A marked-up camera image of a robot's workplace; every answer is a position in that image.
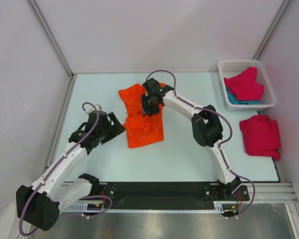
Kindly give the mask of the orange t shirt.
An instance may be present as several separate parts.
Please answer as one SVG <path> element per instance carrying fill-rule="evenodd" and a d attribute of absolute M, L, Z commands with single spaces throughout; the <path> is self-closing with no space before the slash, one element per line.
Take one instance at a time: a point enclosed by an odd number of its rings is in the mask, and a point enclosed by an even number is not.
<path fill-rule="evenodd" d="M 127 110 L 124 127 L 127 132 L 128 147 L 132 149 L 163 141 L 162 106 L 159 107 L 159 114 L 144 116 L 141 96 L 146 93 L 146 90 L 140 84 L 119 90 L 118 93 Z"/>

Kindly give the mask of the white plastic basket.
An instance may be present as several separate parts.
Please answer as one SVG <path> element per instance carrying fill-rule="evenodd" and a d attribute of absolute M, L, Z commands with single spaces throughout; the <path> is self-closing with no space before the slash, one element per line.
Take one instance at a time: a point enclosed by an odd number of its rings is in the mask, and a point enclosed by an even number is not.
<path fill-rule="evenodd" d="M 218 61 L 221 88 L 229 111 L 261 111 L 277 100 L 270 79 L 258 60 Z"/>

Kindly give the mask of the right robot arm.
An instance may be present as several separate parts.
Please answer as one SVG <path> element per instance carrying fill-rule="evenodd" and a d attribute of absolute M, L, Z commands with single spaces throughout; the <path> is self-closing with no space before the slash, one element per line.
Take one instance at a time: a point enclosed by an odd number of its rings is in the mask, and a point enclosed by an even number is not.
<path fill-rule="evenodd" d="M 223 147 L 223 127 L 212 105 L 200 106 L 183 99 L 175 88 L 161 84 L 154 78 L 143 83 L 146 93 L 141 96 L 143 114 L 153 116 L 168 107 L 190 120 L 195 141 L 208 151 L 217 173 L 220 195 L 231 200 L 238 194 L 241 179 L 232 172 Z"/>

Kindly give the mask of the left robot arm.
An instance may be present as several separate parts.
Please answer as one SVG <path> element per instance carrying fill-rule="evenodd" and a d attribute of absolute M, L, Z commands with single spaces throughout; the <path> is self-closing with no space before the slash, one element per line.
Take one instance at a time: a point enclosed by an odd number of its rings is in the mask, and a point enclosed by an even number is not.
<path fill-rule="evenodd" d="M 83 173 L 70 186 L 64 180 L 94 148 L 125 131 L 113 112 L 92 111 L 68 139 L 62 154 L 30 186 L 21 185 L 16 192 L 17 216 L 43 231 L 50 230 L 61 212 L 77 200 L 99 196 L 99 179 Z"/>

